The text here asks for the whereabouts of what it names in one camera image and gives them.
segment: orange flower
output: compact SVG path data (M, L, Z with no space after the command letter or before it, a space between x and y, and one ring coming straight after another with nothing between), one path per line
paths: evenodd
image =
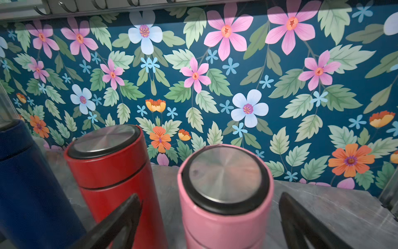
M36 115L30 116L30 125L33 130L40 135L42 138L49 137L50 130L46 127L46 123Z
M165 134L166 130L162 127L155 126L153 132L149 133L149 138L153 140L151 142L154 148L158 148L160 153L166 153L166 149L169 150L172 146L170 142L172 139L169 134Z
M338 148L332 153L336 158L329 159L329 167L336 167L332 170L336 175L344 173L345 177L355 177L356 171L363 174L370 169L367 164L375 162L375 155L368 155L372 149L366 145L358 149L358 144L347 144L345 150Z
M374 113L370 118L369 122L371 126L380 128L385 126L386 124L390 123L391 120L394 118L395 113L394 112L388 112L388 111L383 111L383 112L378 112Z
M178 137L182 140L182 141L188 141L191 139L191 136L189 135L189 132L187 132L184 129L179 130L178 132Z
M154 101L153 99L149 99L146 100L145 103L151 112L163 112L164 109L166 109L166 101L164 100Z

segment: flower center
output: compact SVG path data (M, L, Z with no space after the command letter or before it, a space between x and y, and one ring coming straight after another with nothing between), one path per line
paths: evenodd
M140 26L140 34L142 37L147 38L149 36L149 28L147 25Z
M289 18L286 23L286 28L287 30L293 30L297 27L297 24L299 23L299 20L295 17Z
M225 26L221 29L221 34L222 34L222 36L224 36L225 38L230 37L231 34L232 34L231 26L225 25Z
M253 106L251 104L246 104L243 107L243 112L246 114L252 114L253 113Z

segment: small blue flower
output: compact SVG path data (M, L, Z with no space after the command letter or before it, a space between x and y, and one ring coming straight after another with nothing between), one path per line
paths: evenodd
M393 132L394 134L392 136L396 137L398 135L398 121L394 121L392 126L394 126L394 128L388 129L387 133Z
M101 97L98 97L98 98L97 98L97 95L96 95L96 94L94 94L94 98L92 98L92 100L96 103L96 106L97 106L98 104L102 105L102 103L101 103L101 101L100 101L100 100L102 100L102 98L101 98Z
M243 133L247 133L248 131L246 129L242 129L243 128L243 123L239 123L239 127L236 125L233 125L232 128L234 128L236 131L232 132L232 134L236 135L239 133L239 137L242 137Z
M229 75L229 73L230 72L232 72L233 74L236 74L236 71L235 71L235 67L238 67L239 66L239 63L234 63L234 64L232 64L232 58L230 57L230 58L228 58L228 65L223 65L222 66L222 68L223 69L228 69L227 71L226 71L226 75Z
M264 76L264 80L260 80L260 84L264 84L261 88L262 89L264 89L265 88L265 86L267 86L268 88L271 88L271 85L270 85L270 83L272 83L273 82L273 79L268 79L269 77L268 77L268 75L265 75Z
M92 112L88 112L88 114L90 114L90 117L87 117L87 118L88 118L88 119L91 119L91 122L92 122L92 123L94 123L94 121L95 121L95 122L98 122L98 120L96 119L96 117L97 117L96 114L93 115Z
M211 53L211 50L207 50L209 56L206 57L206 61L210 60L210 64L213 64L213 60L218 60L219 58L216 56L217 50L214 50L213 53Z
M174 115L178 116L178 114L175 112L176 108L174 107L173 110L170 107L167 107L167 110L169 113L167 113L167 116L171 116L172 119L174 119Z
M142 106L142 107L137 106L137 108L138 108L137 112L141 113L141 117L143 117L144 114L148 114L148 112L144 111L145 110L145 106Z
M363 16L368 16L368 17L373 16L373 12L371 10L368 10L372 5L373 5L373 0L370 0L365 7L363 7L362 4L358 3L357 9L359 11L352 14L352 18L359 16L358 22L361 23L363 21Z
M69 84L70 84L70 80L72 79L72 78L68 77L68 75L66 73L64 73L64 76L62 76L62 78L64 78L65 83L69 83Z
M324 92L324 93L322 93L321 96L319 96L318 91L315 91L314 92L315 98L311 100L311 103L315 103L316 102L316 106L317 107L321 104L321 101L326 103L328 100L325 99L324 96L326 96L327 94L328 94L328 92Z
M79 64L80 67L83 68L83 72L87 72L88 74L90 73L91 66L90 65L86 65L86 60L83 60L83 64Z
M94 54L93 53L90 53L90 54L93 57L93 61L95 61L97 63L97 65L98 65L98 63L101 62L101 59L98 58L98 53L95 52Z
M226 100L225 101L225 105L224 104L220 104L221 107L224 107L223 109L221 109L221 112L225 111L227 114L229 114L229 110L234 109L234 107L230 106L229 103L230 103L229 100Z
M293 181L293 179L297 180L298 178L295 176L297 175L297 172L294 172L293 174L290 173L290 171L286 172L287 176L285 176L283 179L289 179L289 182Z
M366 124L366 121L361 121L362 117L363 115L361 114L357 116L357 120L350 118L348 121L350 121L352 124L350 124L348 127L356 126L355 128L359 129L361 127L360 124Z

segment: floral wallpaper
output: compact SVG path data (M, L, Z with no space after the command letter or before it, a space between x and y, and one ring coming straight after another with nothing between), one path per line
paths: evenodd
M154 163L228 143L277 180L377 196L398 163L397 24L372 0L7 23L0 83L50 150L137 124Z

